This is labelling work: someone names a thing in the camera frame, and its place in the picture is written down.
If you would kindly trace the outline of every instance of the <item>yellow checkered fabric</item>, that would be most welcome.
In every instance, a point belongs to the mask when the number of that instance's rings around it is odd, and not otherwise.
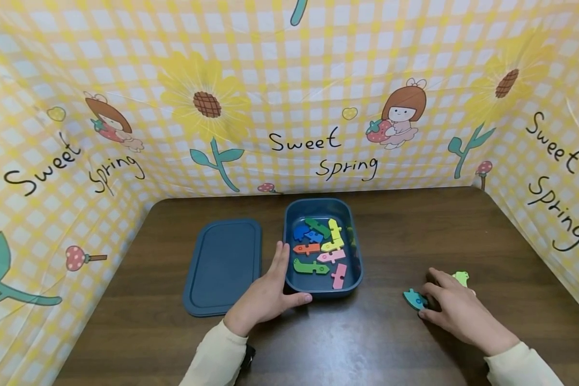
[[[160,199],[470,184],[579,302],[579,0],[1,0],[0,385]]]

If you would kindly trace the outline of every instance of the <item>container lid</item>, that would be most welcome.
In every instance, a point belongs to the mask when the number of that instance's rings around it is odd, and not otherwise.
[[[215,221],[197,236],[182,301],[192,316],[224,315],[261,274],[262,228],[256,220]]]

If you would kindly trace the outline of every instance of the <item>orange puzzle piece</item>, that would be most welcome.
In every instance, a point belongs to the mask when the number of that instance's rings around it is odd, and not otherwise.
[[[320,251],[320,245],[319,244],[309,244],[309,245],[296,245],[296,247],[294,247],[294,252],[296,253],[306,253],[307,256],[309,256],[309,253],[311,252],[319,252]]]

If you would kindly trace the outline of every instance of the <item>wrist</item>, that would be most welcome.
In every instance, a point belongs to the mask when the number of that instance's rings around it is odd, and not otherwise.
[[[225,314],[223,323],[230,332],[242,338],[249,336],[249,332],[255,326],[255,323],[249,321],[248,317],[241,316],[233,308]]]
[[[495,357],[512,349],[519,342],[520,340],[515,334],[506,329],[505,326],[499,325],[492,334],[489,334],[488,340],[477,346],[486,357]]]

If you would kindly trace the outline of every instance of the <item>brown table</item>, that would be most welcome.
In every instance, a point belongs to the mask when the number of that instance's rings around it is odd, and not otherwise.
[[[197,233],[250,217],[264,229],[262,271],[285,207],[317,195],[172,199],[156,204],[55,385],[177,385],[220,317],[181,303]],[[364,263],[355,295],[260,325],[252,369],[237,385],[483,385],[481,354],[426,325],[402,292],[430,266],[468,271],[485,306],[579,385],[579,305],[492,200],[474,188],[329,194],[350,205]]]

